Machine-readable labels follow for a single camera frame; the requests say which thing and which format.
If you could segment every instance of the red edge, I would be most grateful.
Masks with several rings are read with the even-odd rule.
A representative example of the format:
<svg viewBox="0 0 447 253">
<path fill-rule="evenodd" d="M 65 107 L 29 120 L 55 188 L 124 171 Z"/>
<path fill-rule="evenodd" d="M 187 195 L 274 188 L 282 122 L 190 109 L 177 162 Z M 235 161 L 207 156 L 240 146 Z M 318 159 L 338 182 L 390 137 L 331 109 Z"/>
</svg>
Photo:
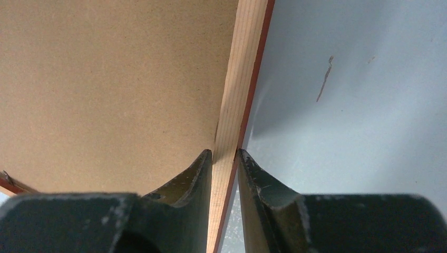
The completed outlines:
<svg viewBox="0 0 447 253">
<path fill-rule="evenodd" d="M 15 194 L 20 194 L 20 193 L 25 192 L 25 190 L 23 190 L 22 188 L 13 186 L 8 181 L 6 181 L 6 179 L 3 179 L 3 178 L 0 178 L 0 186 L 12 193 L 15 193 Z"/>
<path fill-rule="evenodd" d="M 261 61 L 263 59 L 264 48 L 267 40 L 268 28 L 270 26 L 271 15 L 273 13 L 273 6 L 275 0 L 268 0 L 266 12 L 264 16 L 263 29 L 261 30 L 261 36 L 259 39 L 258 52 L 256 53 L 255 65 L 253 67 L 253 73 L 251 75 L 250 88 L 248 90 L 247 103 L 245 104 L 244 117 L 240 125 L 238 149 L 242 147 L 242 143 L 245 137 L 245 131 L 247 130 L 248 117 L 250 115 L 251 104 L 253 103 L 253 97 L 255 95 L 256 83 L 258 82 L 259 69 L 261 68 Z M 228 203 L 230 201 L 231 191 L 235 181 L 235 175 L 237 170 L 237 164 L 233 163 L 231 169 L 230 181 L 225 195 L 225 203 L 223 204 L 222 217 L 220 217 L 219 230 L 217 231 L 216 244 L 214 245 L 214 253 L 218 253 L 220 240 L 222 239 L 222 231 L 224 230 L 225 217 L 227 215 Z"/>
</svg>

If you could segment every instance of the pine wood strip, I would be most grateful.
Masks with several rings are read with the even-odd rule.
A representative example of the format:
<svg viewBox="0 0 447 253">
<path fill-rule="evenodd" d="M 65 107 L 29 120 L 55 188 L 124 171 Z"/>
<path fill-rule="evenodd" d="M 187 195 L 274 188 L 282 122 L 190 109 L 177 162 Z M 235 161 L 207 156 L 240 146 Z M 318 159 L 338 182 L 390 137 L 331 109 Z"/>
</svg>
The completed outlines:
<svg viewBox="0 0 447 253">
<path fill-rule="evenodd" d="M 211 201 L 208 224 L 207 252 L 217 252 L 222 232 L 222 221 L 225 219 L 230 189 L 234 182 L 234 158 L 240 143 L 243 122 L 248 119 L 247 97 L 255 71 L 255 61 L 258 60 L 261 32 L 268 28 L 265 24 L 266 10 L 271 17 L 273 2 L 269 0 L 240 0 L 236 12 L 235 29 L 232 38 L 230 58 L 228 62 L 222 106 L 220 109 L 219 125 L 216 131 L 216 143 L 213 157 L 213 173 L 211 186 Z"/>
<path fill-rule="evenodd" d="M 1 186 L 0 186 L 0 192 L 3 193 L 3 194 L 5 194 L 5 195 L 8 195 L 8 196 L 10 196 L 10 197 L 15 196 L 15 193 L 13 193 L 12 191 L 10 191 L 10 190 L 8 190 L 8 189 L 6 189 L 6 188 L 3 188 L 3 187 L 1 187 Z"/>
</svg>

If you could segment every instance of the white painted board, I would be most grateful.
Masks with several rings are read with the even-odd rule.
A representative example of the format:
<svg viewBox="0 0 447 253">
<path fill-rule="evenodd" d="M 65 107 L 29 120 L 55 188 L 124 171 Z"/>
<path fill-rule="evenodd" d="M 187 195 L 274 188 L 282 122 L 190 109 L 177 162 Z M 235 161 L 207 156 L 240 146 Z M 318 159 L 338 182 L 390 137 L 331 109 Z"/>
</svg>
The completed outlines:
<svg viewBox="0 0 447 253">
<path fill-rule="evenodd" d="M 245 148 L 300 193 L 418 193 L 447 217 L 447 1 L 276 0 Z M 221 252 L 244 252 L 238 193 Z"/>
<path fill-rule="evenodd" d="M 9 199 L 9 196 L 6 195 L 6 194 L 4 194 L 4 193 L 2 193 L 2 192 L 0 192 L 0 207 L 1 207 L 1 205 L 3 205 L 3 203 L 4 203 L 7 199 Z"/>
</svg>

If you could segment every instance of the scratch mark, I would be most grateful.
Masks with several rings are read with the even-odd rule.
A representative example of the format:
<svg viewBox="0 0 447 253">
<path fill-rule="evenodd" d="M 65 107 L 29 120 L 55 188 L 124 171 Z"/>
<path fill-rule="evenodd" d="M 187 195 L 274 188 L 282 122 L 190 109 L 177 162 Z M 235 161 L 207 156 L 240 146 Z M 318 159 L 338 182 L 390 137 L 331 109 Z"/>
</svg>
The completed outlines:
<svg viewBox="0 0 447 253">
<path fill-rule="evenodd" d="M 333 59 L 334 59 L 334 56 L 331 55 L 330 58 L 329 58 L 329 68 L 327 69 L 326 74 L 324 75 L 323 85 L 322 85 L 322 88 L 321 88 L 321 90 L 320 90 L 320 94 L 319 94 L 318 97 L 317 97 L 317 102 L 318 102 L 318 100 L 320 99 L 321 94 L 323 93 L 324 85 L 326 84 L 327 77 L 329 76 L 329 72 L 331 72 L 331 69 L 332 69 L 332 60 L 333 60 Z"/>
<path fill-rule="evenodd" d="M 370 64 L 374 59 L 376 59 L 375 55 L 371 59 L 368 60 L 368 64 Z"/>
</svg>

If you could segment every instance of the brown fiberboard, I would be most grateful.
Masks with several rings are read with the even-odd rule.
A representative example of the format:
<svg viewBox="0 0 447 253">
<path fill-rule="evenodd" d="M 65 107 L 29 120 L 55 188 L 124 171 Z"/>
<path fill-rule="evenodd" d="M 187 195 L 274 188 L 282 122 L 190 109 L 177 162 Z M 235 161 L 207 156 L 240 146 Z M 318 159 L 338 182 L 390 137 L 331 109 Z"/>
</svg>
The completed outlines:
<svg viewBox="0 0 447 253">
<path fill-rule="evenodd" d="M 0 170 L 145 194 L 212 148 L 237 1 L 1 1 Z"/>
</svg>

